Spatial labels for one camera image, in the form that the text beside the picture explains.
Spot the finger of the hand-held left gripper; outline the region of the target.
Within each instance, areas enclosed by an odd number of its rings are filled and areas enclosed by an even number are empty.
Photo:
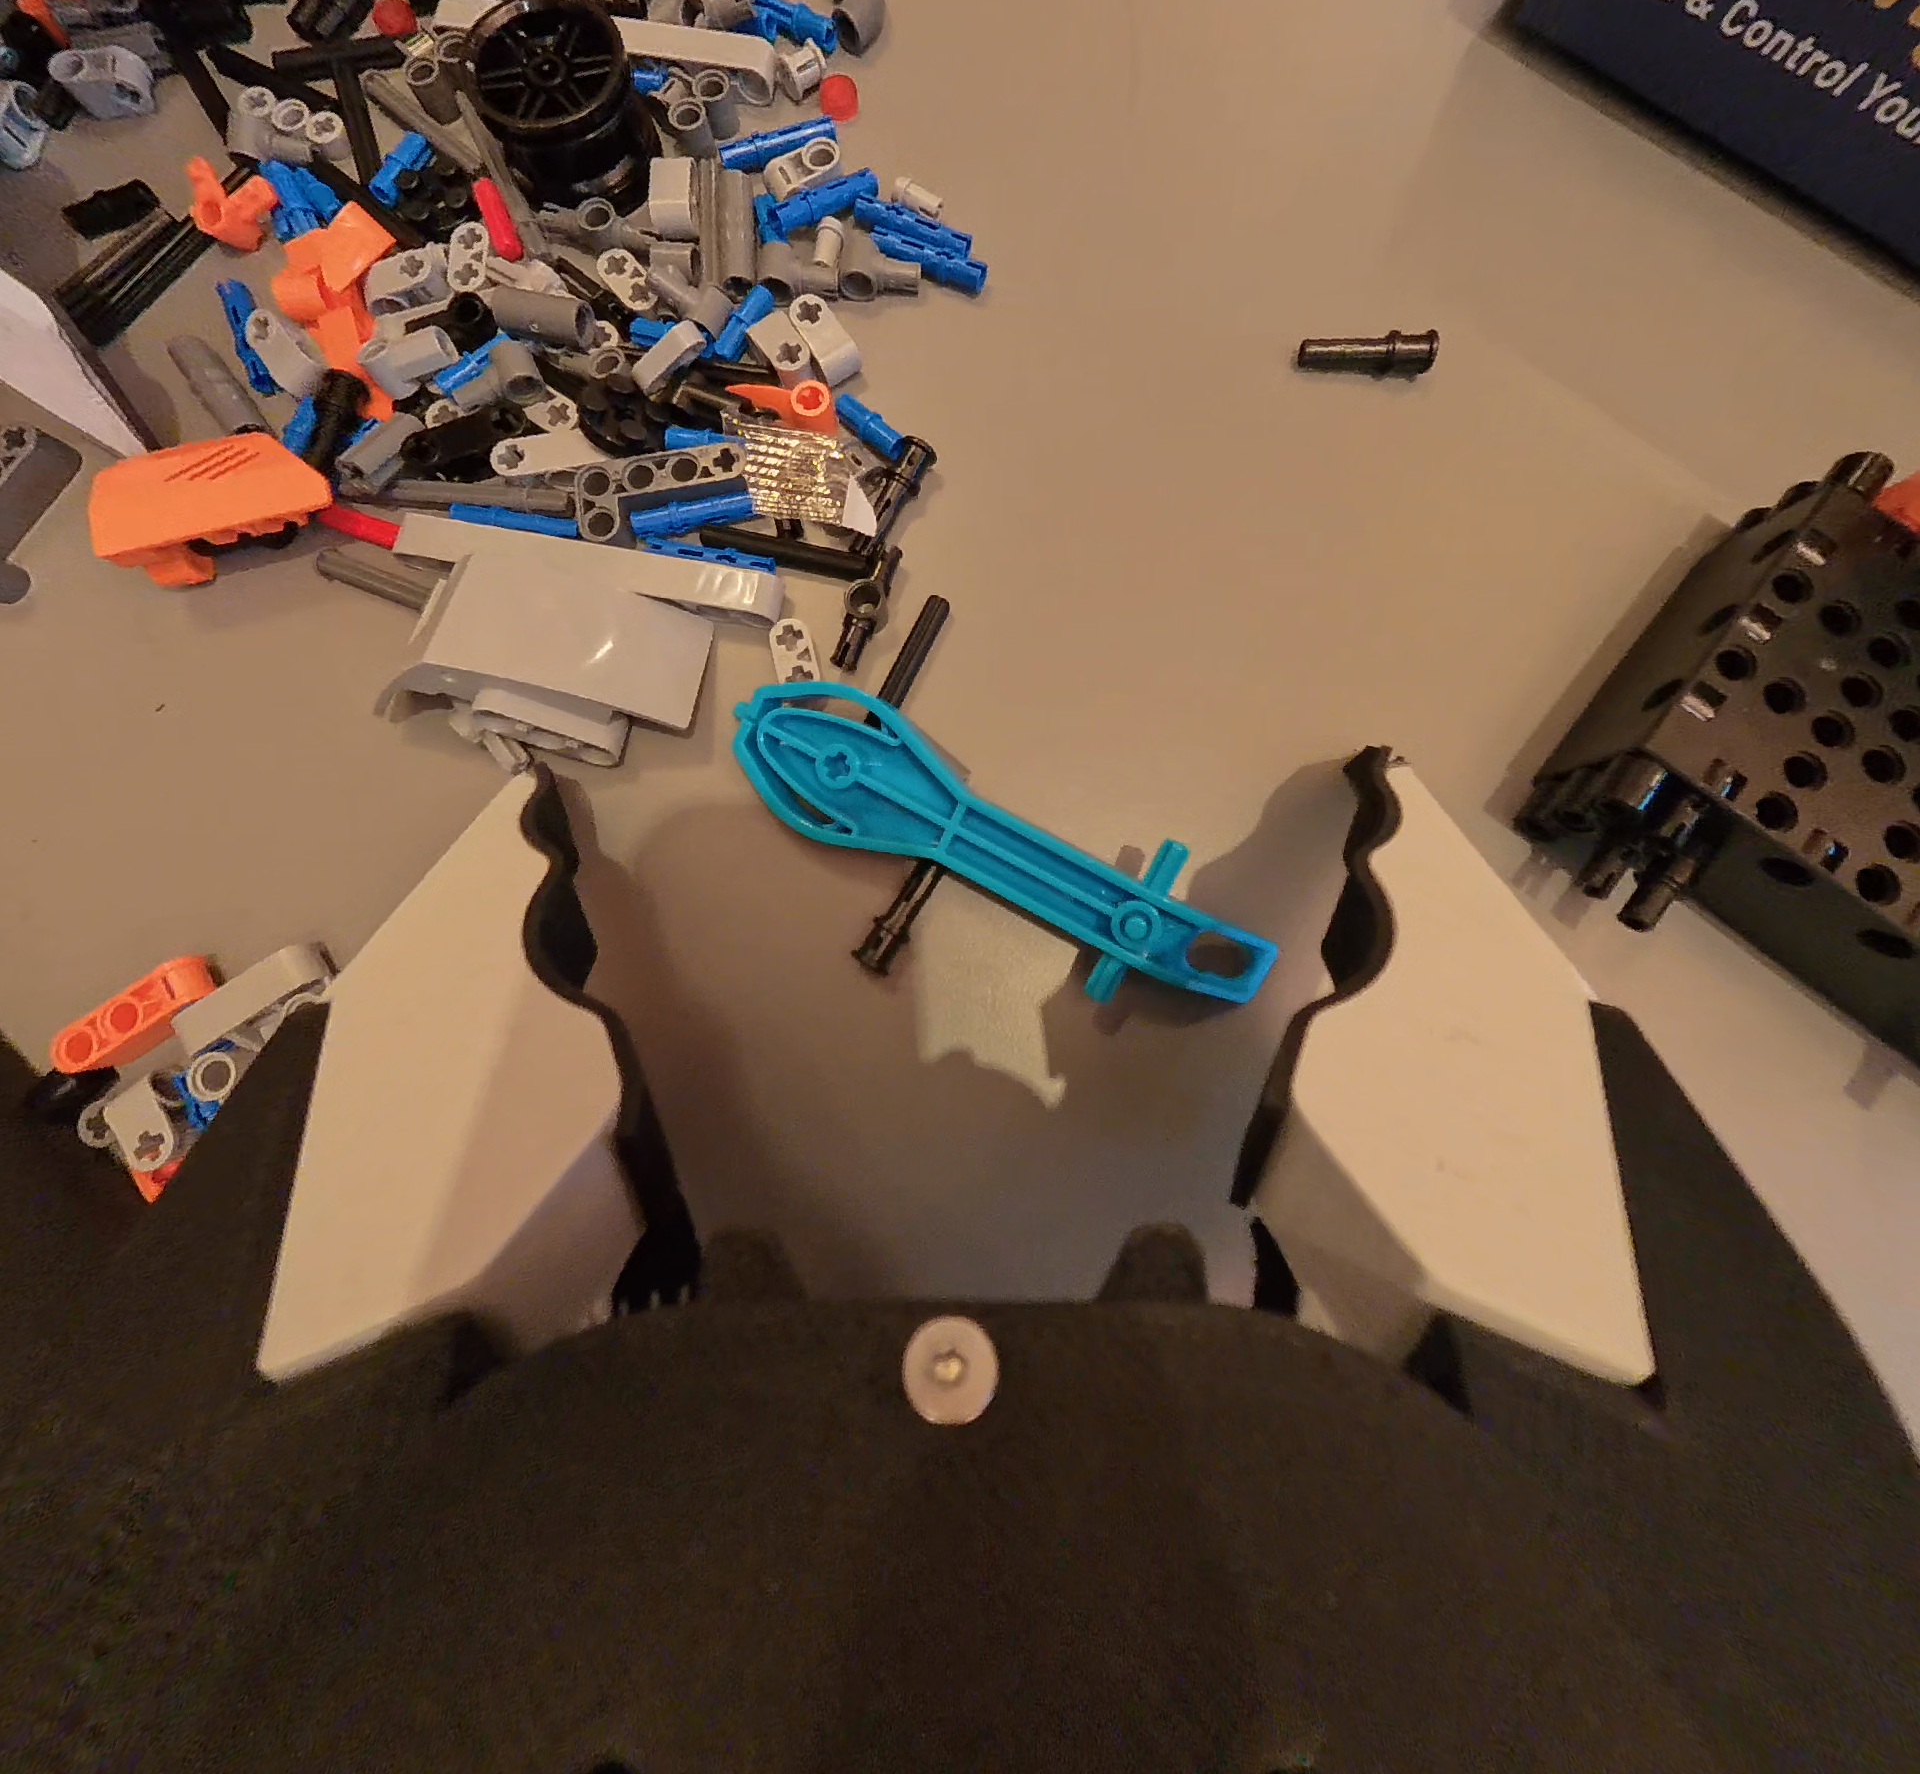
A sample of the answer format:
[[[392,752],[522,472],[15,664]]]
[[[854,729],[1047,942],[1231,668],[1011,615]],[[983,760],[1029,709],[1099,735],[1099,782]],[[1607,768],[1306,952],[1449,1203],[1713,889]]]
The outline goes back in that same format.
[[[159,446],[71,317],[8,268],[1,268],[1,380],[121,459]]]

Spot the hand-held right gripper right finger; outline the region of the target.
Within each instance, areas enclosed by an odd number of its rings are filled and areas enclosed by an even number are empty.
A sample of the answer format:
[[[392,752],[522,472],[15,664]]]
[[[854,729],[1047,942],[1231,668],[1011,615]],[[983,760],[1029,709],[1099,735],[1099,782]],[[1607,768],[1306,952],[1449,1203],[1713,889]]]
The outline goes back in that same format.
[[[1589,1377],[1656,1366],[1587,984],[1386,746],[1345,766],[1326,994],[1235,1166],[1262,1306],[1405,1362],[1437,1314]]]

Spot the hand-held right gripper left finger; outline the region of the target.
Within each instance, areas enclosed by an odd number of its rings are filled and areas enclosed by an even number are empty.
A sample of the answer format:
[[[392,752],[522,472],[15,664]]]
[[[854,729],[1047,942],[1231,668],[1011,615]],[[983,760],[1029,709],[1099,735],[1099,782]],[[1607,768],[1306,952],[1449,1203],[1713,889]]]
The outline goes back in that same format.
[[[520,773],[334,981],[264,1377],[445,1312],[520,1354],[610,1312],[639,1239],[632,1063],[577,875],[556,779]]]

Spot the orange wedge piece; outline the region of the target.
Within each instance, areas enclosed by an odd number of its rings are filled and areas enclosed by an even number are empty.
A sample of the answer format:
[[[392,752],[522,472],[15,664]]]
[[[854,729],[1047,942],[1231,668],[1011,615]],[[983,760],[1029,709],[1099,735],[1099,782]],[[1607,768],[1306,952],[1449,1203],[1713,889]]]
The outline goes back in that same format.
[[[212,547],[301,527],[334,501],[328,477],[264,431],[126,459],[89,487],[92,554],[156,588],[204,588]]]

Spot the orange holed beam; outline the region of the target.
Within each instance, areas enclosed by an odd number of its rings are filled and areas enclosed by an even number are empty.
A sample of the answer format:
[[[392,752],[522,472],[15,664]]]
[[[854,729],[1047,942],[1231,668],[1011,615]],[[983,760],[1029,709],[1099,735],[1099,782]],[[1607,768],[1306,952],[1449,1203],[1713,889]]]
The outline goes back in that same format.
[[[50,1042],[50,1063],[70,1076],[124,1068],[159,1047],[180,1012],[217,988],[219,977],[204,956],[164,960],[63,1027]]]

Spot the grey curved panel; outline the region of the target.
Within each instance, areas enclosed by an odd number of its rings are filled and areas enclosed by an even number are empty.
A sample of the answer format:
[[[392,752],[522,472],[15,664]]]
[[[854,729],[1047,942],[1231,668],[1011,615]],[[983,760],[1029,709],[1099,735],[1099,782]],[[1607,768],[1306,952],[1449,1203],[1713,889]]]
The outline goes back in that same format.
[[[414,548],[445,566],[376,712],[444,712],[472,744],[513,741],[611,768],[636,729],[684,735],[716,628],[773,626],[773,570],[588,550],[536,535]]]

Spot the pile of building kit parts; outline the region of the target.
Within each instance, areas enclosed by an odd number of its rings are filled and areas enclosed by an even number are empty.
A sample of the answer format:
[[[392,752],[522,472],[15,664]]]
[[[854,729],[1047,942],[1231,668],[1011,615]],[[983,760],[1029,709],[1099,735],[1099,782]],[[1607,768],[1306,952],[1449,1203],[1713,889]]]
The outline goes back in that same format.
[[[264,431],[328,477],[304,526],[206,544],[215,579],[310,543],[422,613],[445,565],[410,550],[513,534],[849,590],[932,450],[852,398],[841,313],[988,280],[936,194],[843,158],[888,2],[599,0],[629,152],[582,179],[470,99],[467,34],[505,2],[5,0],[5,171],[73,122],[146,125],[167,83],[210,130],[180,209],[123,142],[124,179],[62,209],[101,247],[50,298],[154,452]],[[5,606],[44,511],[92,554],[98,472],[5,423]]]

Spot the black axle pin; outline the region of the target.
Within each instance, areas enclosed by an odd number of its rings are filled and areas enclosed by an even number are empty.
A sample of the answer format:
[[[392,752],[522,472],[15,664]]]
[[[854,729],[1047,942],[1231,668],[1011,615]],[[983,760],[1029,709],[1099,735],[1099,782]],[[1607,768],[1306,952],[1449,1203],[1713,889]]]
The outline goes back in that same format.
[[[924,660],[930,656],[947,620],[951,604],[942,595],[929,595],[905,645],[879,687],[877,701],[886,708],[901,708],[905,696],[916,684]],[[932,841],[939,807],[926,801],[926,796],[939,793],[939,782],[932,782],[924,766],[924,754],[907,746],[883,763],[881,783],[897,805],[888,805],[888,834],[894,841]],[[862,942],[854,948],[854,960],[873,975],[888,975],[903,950],[914,925],[924,911],[926,901],[939,889],[947,875],[939,858],[916,858],[899,883],[899,894],[891,905],[868,926]]]
[[[838,674],[850,678],[859,670],[862,655],[877,635],[890,606],[899,560],[899,547],[886,548],[873,559],[866,575],[847,590],[843,624],[830,656],[830,664]]]

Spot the black connector pin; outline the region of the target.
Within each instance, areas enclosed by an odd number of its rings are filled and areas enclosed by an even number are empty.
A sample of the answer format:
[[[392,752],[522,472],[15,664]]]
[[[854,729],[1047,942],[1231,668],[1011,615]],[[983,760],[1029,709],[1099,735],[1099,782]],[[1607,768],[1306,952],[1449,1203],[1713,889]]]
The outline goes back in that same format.
[[[1305,337],[1298,344],[1294,366],[1314,374],[1415,380],[1434,368],[1437,346],[1435,327],[1418,331],[1394,327],[1380,336]]]

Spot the robot kit box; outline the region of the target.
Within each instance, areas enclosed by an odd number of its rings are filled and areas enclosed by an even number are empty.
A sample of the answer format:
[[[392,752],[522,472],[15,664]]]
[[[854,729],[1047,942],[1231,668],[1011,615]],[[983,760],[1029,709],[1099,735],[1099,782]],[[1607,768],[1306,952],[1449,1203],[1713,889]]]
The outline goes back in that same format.
[[[1506,0],[1517,26],[1917,267],[1917,0]]]

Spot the grey frame piece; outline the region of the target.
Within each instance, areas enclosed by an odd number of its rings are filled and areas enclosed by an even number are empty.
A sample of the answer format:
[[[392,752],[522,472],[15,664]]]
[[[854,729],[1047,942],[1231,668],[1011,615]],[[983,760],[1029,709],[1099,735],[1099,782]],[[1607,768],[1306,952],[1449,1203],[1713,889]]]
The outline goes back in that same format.
[[[124,1068],[57,1072],[92,1092],[78,1116],[79,1140],[119,1159],[136,1191],[157,1200],[260,1051],[287,1021],[326,999],[331,980],[324,944],[283,946],[219,980],[217,991],[184,1007],[152,1052]]]

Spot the black base plate assembly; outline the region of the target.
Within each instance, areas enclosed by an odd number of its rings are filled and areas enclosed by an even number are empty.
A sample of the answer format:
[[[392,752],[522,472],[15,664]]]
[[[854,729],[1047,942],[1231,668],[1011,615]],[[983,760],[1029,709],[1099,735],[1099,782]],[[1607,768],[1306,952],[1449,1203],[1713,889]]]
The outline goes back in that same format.
[[[1841,459],[1691,566],[1516,816],[1626,928],[1689,901],[1907,1061],[1916,585],[1916,477]]]

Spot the cyan frame piece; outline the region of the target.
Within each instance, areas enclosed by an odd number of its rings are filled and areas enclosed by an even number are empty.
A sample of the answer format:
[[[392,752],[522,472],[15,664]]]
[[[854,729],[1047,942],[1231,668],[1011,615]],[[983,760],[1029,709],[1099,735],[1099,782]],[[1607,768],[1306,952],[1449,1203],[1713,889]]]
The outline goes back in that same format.
[[[1187,848],[1165,841],[1127,875],[981,800],[897,709],[845,684],[773,684],[737,709],[732,752],[763,803],[793,833],[832,846],[939,858],[948,875],[1097,952],[1086,984],[1108,1002],[1129,971],[1187,994],[1250,1002],[1277,958],[1260,934],[1171,895]],[[883,763],[924,754],[939,793],[932,841],[894,841]]]

